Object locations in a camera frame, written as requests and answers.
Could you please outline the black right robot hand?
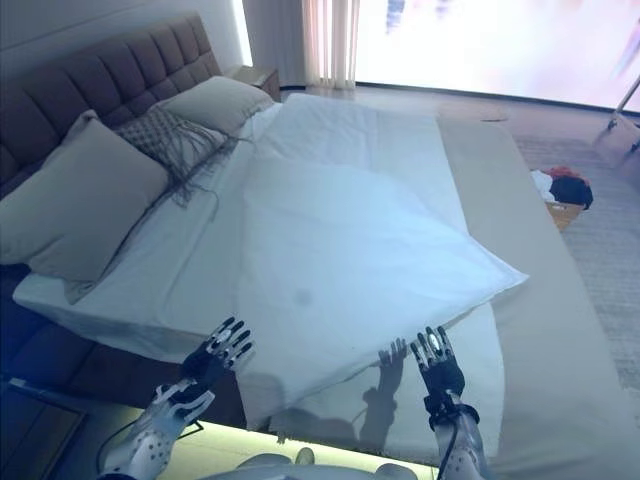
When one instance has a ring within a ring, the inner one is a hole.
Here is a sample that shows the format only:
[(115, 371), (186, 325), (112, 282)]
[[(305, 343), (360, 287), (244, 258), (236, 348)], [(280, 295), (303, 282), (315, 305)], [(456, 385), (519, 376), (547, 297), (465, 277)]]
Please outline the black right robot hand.
[(411, 342), (410, 349), (427, 389), (427, 412), (434, 415), (450, 410), (454, 398), (462, 395), (465, 379), (445, 329), (426, 327)]

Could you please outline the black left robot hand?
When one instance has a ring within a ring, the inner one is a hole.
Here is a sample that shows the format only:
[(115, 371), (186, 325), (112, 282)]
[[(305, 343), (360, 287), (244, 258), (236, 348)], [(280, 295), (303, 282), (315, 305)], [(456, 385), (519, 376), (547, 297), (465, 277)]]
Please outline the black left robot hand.
[(189, 354), (181, 366), (186, 390), (195, 394), (213, 391), (214, 385), (231, 372), (253, 348), (251, 330), (245, 322), (230, 317)]

